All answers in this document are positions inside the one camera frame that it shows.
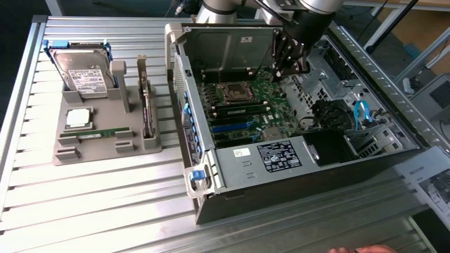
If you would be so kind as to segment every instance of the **metal table surface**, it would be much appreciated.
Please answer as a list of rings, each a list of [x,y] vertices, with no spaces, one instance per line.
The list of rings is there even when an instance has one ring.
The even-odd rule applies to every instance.
[[[165,74],[170,22],[189,20],[50,17],[33,24],[0,134],[0,251],[326,252],[384,243],[400,252],[429,252],[408,219],[426,206],[393,170],[352,187],[195,225]],[[42,40],[106,38],[115,59],[127,62],[127,85],[138,82],[137,55],[149,57],[165,149],[55,167],[63,83]]]

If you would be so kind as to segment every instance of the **barcode sticker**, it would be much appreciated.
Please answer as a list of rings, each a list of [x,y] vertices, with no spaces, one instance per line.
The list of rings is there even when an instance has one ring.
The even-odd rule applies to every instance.
[[[70,70],[70,75],[81,94],[107,92],[102,70]]]

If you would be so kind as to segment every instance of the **finger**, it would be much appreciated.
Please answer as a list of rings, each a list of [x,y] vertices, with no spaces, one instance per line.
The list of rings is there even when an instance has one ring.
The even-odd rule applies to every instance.
[[[346,248],[340,248],[340,253],[349,253]]]
[[[366,246],[364,248],[358,248],[357,251],[358,253],[397,253],[397,251],[386,245]]]

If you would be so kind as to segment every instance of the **motherboard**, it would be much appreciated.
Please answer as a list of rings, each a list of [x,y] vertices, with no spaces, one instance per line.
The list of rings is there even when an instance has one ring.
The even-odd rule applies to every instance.
[[[290,137],[296,112],[278,83],[262,71],[248,81],[199,83],[210,132],[218,148]]]

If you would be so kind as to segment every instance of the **metal frame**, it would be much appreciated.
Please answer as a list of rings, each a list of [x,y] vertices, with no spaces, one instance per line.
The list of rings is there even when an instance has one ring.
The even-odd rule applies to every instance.
[[[23,119],[27,110],[30,98],[30,90],[34,83],[34,75],[38,64],[39,53],[42,49],[41,41],[43,41],[46,31],[46,23],[33,23],[29,41],[23,52],[23,58],[19,67],[18,79],[10,99],[6,121],[0,133],[0,149],[2,161],[0,168],[3,169],[0,178],[0,205],[3,206],[7,197],[10,178],[13,173],[13,164],[18,150]]]
[[[428,59],[428,57],[432,55],[432,53],[445,44],[445,42],[450,40],[450,27],[445,32],[440,35],[440,37],[435,40],[435,42],[429,45],[429,47],[424,50],[424,52],[420,54],[420,56],[414,59],[414,61],[410,63],[410,65],[405,68],[405,70],[401,72],[401,74],[396,77],[394,83],[400,84],[402,80],[406,77],[410,77],[412,73],[417,70],[417,67],[420,64],[424,63],[424,61]],[[449,53],[450,46],[443,51],[441,56],[435,58],[431,61],[431,63],[426,65],[428,68],[432,68],[436,63],[443,59],[443,57]]]
[[[390,80],[386,73],[381,70],[374,59],[368,55],[366,51],[360,46],[357,40],[352,37],[348,30],[340,26],[330,26],[336,31],[341,41],[348,44],[350,48],[352,55],[361,59],[361,64],[365,64],[368,71],[373,76],[373,79],[377,81],[378,86],[385,91],[385,94],[389,96],[389,99],[396,103],[396,106],[404,113],[406,119],[413,124],[418,133],[422,135],[428,143],[435,146],[441,146],[443,149],[450,153],[450,143],[443,137],[441,133],[437,131],[432,123],[428,121],[422,113],[414,107],[412,101],[402,93],[401,89],[397,87],[396,83]]]
[[[373,16],[376,16],[380,13],[380,8],[384,6],[384,3],[381,2],[361,2],[361,1],[346,1],[344,3],[345,5],[354,5],[354,6],[370,6],[374,7],[373,10]],[[401,15],[402,11],[405,10],[405,8],[408,7],[409,3],[405,4],[392,4],[388,3],[385,5],[385,8],[394,8],[393,12],[389,14],[388,18],[385,19],[384,23],[381,24],[378,30],[376,31],[376,33],[373,34],[372,38],[369,39],[366,45],[365,45],[365,49],[372,46],[374,44],[374,42],[380,39],[381,35],[384,34],[384,32],[386,31],[388,27],[392,26],[393,22],[396,21],[396,19],[398,18],[398,16]],[[440,11],[440,12],[450,12],[450,4],[449,7],[439,7],[439,6],[428,6],[425,3],[418,3],[413,9],[422,9],[426,11]]]

